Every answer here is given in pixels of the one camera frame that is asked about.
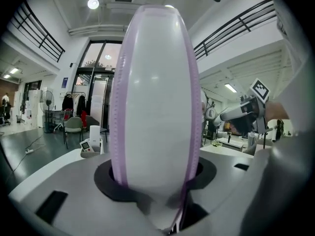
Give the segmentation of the purple folder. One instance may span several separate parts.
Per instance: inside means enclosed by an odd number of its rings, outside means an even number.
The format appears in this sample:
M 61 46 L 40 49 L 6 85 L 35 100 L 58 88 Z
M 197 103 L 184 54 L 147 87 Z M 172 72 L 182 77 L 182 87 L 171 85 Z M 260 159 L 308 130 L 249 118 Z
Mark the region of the purple folder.
M 198 68 L 177 9 L 135 12 L 116 65 L 109 127 L 115 181 L 150 198 L 145 215 L 155 228 L 172 228 L 201 142 Z

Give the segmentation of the white device with screen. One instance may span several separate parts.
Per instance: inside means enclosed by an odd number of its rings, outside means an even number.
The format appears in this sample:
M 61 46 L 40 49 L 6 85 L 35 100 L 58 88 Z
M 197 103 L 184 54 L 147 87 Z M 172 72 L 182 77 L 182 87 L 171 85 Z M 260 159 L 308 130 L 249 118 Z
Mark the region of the white device with screen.
M 85 139 L 80 142 L 80 147 L 82 152 L 95 152 L 93 146 L 90 142 L 90 139 Z

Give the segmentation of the dark blue chair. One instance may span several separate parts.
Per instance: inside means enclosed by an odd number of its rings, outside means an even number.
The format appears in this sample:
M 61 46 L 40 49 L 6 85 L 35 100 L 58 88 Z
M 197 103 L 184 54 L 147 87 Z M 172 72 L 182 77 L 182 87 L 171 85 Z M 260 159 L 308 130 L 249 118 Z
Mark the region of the dark blue chair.
M 97 134 L 104 135 L 106 142 L 107 140 L 107 132 L 108 130 L 102 128 L 100 123 L 93 118 L 92 116 L 86 116 L 86 123 L 87 123 L 87 131 L 90 133 L 90 138 L 95 138 Z

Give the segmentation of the black floor fan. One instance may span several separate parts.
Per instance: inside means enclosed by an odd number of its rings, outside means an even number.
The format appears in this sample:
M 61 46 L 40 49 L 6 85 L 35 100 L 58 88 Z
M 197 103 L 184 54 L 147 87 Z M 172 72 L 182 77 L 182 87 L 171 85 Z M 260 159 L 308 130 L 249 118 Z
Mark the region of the black floor fan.
M 45 133 L 53 132 L 53 111 L 55 108 L 54 96 L 51 91 L 46 90 L 42 93 L 40 107 L 43 112 L 43 128 Z

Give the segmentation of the metal shopping cart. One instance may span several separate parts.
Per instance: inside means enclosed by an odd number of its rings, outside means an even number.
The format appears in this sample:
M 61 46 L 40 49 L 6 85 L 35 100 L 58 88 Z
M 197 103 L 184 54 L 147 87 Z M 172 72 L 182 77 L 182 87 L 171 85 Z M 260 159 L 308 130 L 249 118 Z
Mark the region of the metal shopping cart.
M 73 109 L 65 109 L 64 111 L 53 111 L 52 123 L 54 125 L 53 133 L 63 128 L 65 121 L 73 116 Z

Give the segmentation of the beige chair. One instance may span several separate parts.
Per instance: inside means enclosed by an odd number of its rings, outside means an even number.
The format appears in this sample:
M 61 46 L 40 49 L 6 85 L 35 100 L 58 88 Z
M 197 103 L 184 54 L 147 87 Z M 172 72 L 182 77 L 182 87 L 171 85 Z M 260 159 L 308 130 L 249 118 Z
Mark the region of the beige chair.
M 79 117 L 71 117 L 63 122 L 63 142 L 68 149 L 67 135 L 68 133 L 79 134 L 79 142 L 83 140 L 83 122 Z

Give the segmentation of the black framed glass door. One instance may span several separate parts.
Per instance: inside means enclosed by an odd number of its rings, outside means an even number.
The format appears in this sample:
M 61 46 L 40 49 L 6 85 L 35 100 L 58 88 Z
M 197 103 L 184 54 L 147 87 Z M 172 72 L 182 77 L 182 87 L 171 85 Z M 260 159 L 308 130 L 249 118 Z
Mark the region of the black framed glass door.
M 105 129 L 109 129 L 110 97 L 121 46 L 121 41 L 89 41 L 72 86 L 72 92 L 85 95 L 87 115 Z

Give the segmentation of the clothes rack with clothes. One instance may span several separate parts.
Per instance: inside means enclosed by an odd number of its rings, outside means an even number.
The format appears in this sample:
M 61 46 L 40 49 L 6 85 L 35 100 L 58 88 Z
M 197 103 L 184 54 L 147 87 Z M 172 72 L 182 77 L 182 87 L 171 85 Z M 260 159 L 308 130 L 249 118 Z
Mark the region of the clothes rack with clothes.
M 79 117 L 83 128 L 87 127 L 86 94 L 84 92 L 67 92 L 63 98 L 62 111 L 65 112 L 64 120 Z

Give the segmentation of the black railing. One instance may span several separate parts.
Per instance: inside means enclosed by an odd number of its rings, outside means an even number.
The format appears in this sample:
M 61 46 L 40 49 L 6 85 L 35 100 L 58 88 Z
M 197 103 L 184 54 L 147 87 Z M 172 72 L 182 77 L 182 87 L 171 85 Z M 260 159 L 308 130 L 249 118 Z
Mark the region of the black railing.
M 212 32 L 194 47 L 197 60 L 207 57 L 222 45 L 236 37 L 252 32 L 254 29 L 276 19 L 274 2 L 263 0 L 235 16 Z
M 16 9 L 10 22 L 49 58 L 55 62 L 60 61 L 65 49 L 40 22 L 26 1 Z

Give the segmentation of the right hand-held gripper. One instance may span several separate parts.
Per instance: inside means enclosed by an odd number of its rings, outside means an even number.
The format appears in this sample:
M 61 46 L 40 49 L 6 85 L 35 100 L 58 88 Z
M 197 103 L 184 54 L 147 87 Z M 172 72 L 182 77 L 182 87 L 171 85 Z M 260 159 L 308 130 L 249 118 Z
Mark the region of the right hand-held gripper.
M 270 90 L 256 78 L 247 94 L 240 98 L 242 107 L 225 109 L 214 119 L 213 125 L 220 126 L 223 122 L 231 120 L 231 124 L 240 134 L 252 131 L 266 133 L 265 103 L 269 94 Z

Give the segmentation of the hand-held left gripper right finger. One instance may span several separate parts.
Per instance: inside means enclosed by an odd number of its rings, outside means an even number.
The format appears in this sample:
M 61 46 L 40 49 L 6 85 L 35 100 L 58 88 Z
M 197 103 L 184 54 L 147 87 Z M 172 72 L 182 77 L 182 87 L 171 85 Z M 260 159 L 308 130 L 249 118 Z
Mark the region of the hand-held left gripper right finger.
M 262 179 L 265 152 L 245 158 L 203 151 L 201 157 L 214 163 L 217 174 L 191 195 L 208 214 L 181 231 L 181 236 L 243 236 L 242 222 Z

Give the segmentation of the person's right forearm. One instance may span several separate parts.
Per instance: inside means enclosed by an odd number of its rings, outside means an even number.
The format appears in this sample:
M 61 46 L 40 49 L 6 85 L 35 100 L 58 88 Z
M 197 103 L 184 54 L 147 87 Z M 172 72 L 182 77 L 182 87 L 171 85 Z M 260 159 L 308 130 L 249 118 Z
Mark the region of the person's right forearm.
M 274 119 L 289 119 L 282 104 L 275 101 L 267 101 L 265 104 L 265 119 L 269 122 Z

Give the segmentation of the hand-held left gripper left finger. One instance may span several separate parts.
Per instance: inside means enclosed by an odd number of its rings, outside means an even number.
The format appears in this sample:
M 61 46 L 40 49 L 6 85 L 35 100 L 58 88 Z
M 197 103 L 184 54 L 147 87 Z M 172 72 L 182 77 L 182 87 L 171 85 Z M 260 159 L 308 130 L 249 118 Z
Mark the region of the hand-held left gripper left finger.
M 136 203 L 114 202 L 99 191 L 94 173 L 108 159 L 102 154 L 56 172 L 45 166 L 19 184 L 9 198 L 36 213 L 53 191 L 67 193 L 51 225 L 71 236 L 162 236 Z

